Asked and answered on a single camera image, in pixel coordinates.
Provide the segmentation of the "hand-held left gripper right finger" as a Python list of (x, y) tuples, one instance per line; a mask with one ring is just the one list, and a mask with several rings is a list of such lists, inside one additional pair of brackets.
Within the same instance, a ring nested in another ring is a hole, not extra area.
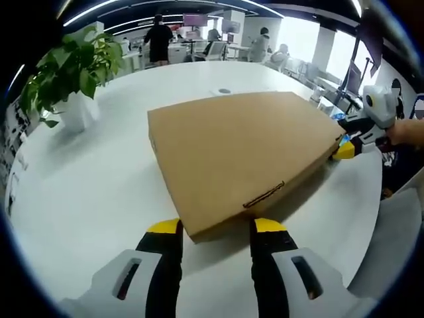
[(376, 306), (350, 293), (336, 269), (299, 248), (277, 221), (250, 220), (250, 255), (259, 317), (369, 317)]

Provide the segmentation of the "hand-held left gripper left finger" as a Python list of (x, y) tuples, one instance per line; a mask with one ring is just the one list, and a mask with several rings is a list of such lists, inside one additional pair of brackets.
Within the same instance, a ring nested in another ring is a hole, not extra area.
[(65, 317), (175, 317), (182, 279), (183, 225), (179, 219), (152, 225), (137, 247), (94, 273), (90, 288), (65, 298)]

